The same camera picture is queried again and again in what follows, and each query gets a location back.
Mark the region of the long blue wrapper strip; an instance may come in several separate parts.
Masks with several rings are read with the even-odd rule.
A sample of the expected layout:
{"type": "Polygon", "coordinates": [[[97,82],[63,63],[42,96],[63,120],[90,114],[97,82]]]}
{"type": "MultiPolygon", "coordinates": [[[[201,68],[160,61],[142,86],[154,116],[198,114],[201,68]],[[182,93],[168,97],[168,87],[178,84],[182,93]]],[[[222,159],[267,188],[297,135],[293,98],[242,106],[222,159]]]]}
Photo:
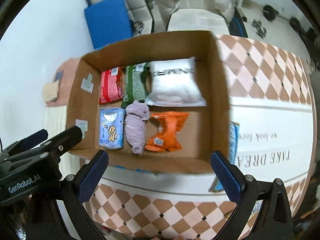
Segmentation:
{"type": "MultiPolygon", "coordinates": [[[[237,122],[231,121],[229,126],[229,150],[228,150],[228,161],[231,164],[235,164],[237,149],[239,141],[239,124],[237,122]]],[[[214,183],[213,192],[223,191],[223,186],[217,179],[214,183]]]]}

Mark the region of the light blue tissue pack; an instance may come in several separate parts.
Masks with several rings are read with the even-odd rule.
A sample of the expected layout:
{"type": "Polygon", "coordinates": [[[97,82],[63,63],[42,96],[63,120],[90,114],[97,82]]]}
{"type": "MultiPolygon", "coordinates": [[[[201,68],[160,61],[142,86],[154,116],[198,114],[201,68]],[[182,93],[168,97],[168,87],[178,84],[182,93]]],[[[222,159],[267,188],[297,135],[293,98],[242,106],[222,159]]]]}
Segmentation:
{"type": "Polygon", "coordinates": [[[99,123],[99,145],[116,150],[123,147],[125,110],[101,108],[99,123]]]}

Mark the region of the orange snack bag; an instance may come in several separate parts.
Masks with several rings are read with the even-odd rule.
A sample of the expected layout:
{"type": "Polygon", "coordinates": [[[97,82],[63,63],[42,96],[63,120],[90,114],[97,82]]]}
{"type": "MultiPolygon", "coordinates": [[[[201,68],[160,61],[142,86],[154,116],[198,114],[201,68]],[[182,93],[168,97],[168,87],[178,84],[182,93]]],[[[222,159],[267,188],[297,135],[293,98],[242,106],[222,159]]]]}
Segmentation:
{"type": "Polygon", "coordinates": [[[176,133],[183,128],[189,113],[168,111],[153,113],[151,117],[159,122],[161,129],[147,141],[145,149],[152,152],[181,150],[182,146],[176,138],[176,133]]]}

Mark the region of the mauve cloth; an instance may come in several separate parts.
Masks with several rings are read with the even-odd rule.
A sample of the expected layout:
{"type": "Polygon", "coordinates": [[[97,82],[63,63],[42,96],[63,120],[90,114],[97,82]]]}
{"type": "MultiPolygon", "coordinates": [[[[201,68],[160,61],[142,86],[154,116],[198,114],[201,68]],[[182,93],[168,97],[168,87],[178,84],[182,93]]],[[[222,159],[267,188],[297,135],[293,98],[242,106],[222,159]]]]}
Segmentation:
{"type": "Polygon", "coordinates": [[[125,135],[133,154],[142,155],[145,146],[145,125],[150,118],[146,103],[135,100],[125,108],[125,135]]]}

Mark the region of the red snack packet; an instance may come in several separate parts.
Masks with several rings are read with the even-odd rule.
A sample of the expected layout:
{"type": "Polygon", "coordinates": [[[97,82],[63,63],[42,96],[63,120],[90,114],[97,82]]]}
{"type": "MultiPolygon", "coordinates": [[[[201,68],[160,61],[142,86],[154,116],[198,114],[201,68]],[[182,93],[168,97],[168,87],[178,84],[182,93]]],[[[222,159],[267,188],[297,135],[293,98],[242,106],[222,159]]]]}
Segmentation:
{"type": "Polygon", "coordinates": [[[102,72],[99,95],[100,105],[114,103],[123,99],[122,75],[122,67],[115,67],[102,72]]]}

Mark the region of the green snack bag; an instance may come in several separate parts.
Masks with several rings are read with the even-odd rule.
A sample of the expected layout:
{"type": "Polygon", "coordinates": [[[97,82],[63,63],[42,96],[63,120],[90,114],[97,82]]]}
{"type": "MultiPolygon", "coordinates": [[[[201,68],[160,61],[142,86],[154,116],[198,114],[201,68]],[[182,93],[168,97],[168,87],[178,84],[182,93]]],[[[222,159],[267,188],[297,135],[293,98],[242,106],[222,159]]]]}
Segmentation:
{"type": "Polygon", "coordinates": [[[125,109],[134,101],[143,103],[149,92],[146,80],[149,75],[149,63],[139,63],[125,68],[125,91],[121,108],[125,109]]]}

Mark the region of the white pillow pack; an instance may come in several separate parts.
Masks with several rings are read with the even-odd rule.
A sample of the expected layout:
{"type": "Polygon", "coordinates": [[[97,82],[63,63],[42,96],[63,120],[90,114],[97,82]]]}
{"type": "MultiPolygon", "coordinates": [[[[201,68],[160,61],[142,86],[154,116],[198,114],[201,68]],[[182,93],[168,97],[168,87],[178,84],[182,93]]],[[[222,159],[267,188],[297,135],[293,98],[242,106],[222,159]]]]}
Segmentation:
{"type": "Polygon", "coordinates": [[[206,107],[195,81],[195,68],[195,57],[151,61],[151,92],[145,103],[158,107],[206,107]]]}

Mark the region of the striped beige mat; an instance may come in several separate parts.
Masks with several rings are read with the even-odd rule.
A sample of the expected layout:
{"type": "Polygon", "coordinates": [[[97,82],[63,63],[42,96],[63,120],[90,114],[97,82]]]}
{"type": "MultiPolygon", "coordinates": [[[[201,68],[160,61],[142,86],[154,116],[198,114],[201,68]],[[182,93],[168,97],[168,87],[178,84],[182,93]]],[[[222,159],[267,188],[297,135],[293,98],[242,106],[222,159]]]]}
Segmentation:
{"type": "MultiPolygon", "coordinates": [[[[61,133],[66,129],[67,106],[46,107],[44,128],[48,131],[49,138],[61,133]]],[[[80,169],[80,158],[66,152],[59,163],[62,178],[69,174],[76,174],[80,169]]]]}

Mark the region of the beige folded cloth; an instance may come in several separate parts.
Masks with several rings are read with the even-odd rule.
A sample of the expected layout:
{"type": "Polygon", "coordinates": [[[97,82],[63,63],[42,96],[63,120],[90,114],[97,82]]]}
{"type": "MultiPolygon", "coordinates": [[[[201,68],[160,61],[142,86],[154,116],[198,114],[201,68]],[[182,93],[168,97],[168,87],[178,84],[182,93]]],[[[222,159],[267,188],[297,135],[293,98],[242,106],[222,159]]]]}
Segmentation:
{"type": "Polygon", "coordinates": [[[45,102],[54,101],[58,98],[60,81],[45,83],[42,87],[42,98],[45,102]]]}

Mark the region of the checkered table cloth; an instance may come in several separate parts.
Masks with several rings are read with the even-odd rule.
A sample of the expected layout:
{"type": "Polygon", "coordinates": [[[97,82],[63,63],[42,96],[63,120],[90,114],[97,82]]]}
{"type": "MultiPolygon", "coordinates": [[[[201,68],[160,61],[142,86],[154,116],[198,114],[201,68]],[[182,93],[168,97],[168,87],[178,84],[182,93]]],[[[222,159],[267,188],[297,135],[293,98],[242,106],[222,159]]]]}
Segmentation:
{"type": "MultiPolygon", "coordinates": [[[[218,47],[230,94],[230,121],[238,125],[232,160],[255,179],[283,180],[292,213],[297,213],[311,178],[315,104],[307,62],[270,44],[219,36],[218,47]]],[[[113,164],[88,203],[93,220],[132,237],[182,235],[212,239],[235,209],[218,189],[208,151],[199,148],[199,108],[192,108],[178,133],[180,151],[125,154],[113,164]]]]}

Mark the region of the small dark phone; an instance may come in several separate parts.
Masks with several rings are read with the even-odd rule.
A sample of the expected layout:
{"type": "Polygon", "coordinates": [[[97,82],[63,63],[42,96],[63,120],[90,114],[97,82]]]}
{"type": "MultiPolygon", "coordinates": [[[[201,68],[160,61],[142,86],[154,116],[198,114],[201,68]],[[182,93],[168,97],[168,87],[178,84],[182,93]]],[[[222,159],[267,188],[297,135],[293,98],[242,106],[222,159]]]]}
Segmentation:
{"type": "Polygon", "coordinates": [[[54,82],[60,81],[62,79],[62,77],[63,77],[63,70],[56,72],[55,77],[54,77],[54,82]]]}

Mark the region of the open cardboard box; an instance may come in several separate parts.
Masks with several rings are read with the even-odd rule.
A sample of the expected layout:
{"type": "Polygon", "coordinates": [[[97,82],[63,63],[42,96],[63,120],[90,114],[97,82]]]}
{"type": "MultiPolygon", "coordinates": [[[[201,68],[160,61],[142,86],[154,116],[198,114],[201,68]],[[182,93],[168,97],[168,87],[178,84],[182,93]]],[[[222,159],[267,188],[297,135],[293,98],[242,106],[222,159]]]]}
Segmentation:
{"type": "Polygon", "coordinates": [[[228,154],[229,95],[210,31],[143,35],[83,56],[67,106],[74,155],[150,172],[207,173],[228,154]]]}

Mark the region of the chrome dumbbells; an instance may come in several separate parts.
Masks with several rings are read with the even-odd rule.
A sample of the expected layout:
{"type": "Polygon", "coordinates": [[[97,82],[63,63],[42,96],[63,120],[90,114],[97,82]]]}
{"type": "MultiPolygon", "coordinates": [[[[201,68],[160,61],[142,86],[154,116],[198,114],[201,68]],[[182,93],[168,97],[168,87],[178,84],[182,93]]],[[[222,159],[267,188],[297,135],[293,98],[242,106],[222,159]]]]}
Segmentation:
{"type": "Polygon", "coordinates": [[[266,37],[266,34],[267,34],[267,30],[266,28],[264,28],[262,26],[262,22],[258,19],[254,19],[252,21],[252,24],[251,24],[252,27],[254,27],[256,29],[256,34],[261,37],[262,39],[264,39],[266,37]]]}

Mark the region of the blue foam mat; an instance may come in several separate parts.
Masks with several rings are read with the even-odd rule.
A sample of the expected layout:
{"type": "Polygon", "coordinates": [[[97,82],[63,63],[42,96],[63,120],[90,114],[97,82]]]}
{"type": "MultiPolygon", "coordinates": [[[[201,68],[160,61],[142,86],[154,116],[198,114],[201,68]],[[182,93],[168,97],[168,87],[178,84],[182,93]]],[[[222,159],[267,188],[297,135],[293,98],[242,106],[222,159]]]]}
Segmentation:
{"type": "Polygon", "coordinates": [[[94,49],[133,37],[125,0],[103,0],[84,10],[94,49]]]}

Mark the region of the white padded chair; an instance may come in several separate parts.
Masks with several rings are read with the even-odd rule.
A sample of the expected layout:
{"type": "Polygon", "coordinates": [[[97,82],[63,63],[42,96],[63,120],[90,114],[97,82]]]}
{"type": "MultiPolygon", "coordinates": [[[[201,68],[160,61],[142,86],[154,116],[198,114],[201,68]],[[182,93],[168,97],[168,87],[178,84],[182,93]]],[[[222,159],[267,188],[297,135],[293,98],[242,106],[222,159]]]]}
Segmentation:
{"type": "Polygon", "coordinates": [[[164,23],[164,26],[167,31],[208,30],[215,34],[229,34],[229,23],[222,16],[212,11],[178,9],[171,15],[169,22],[164,23]]]}

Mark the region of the floor barbell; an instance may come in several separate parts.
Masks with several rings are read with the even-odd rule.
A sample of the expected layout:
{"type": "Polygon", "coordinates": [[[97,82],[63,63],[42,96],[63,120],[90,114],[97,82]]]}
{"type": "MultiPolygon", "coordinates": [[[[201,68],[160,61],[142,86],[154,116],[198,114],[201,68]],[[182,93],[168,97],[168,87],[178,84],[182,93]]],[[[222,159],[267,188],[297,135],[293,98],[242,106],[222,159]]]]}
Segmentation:
{"type": "Polygon", "coordinates": [[[303,28],[301,22],[296,17],[287,18],[279,13],[271,5],[265,5],[261,9],[261,12],[269,22],[273,22],[277,18],[286,20],[292,29],[300,36],[300,38],[308,45],[313,45],[319,48],[319,36],[313,27],[310,27],[307,31],[303,28]]]}

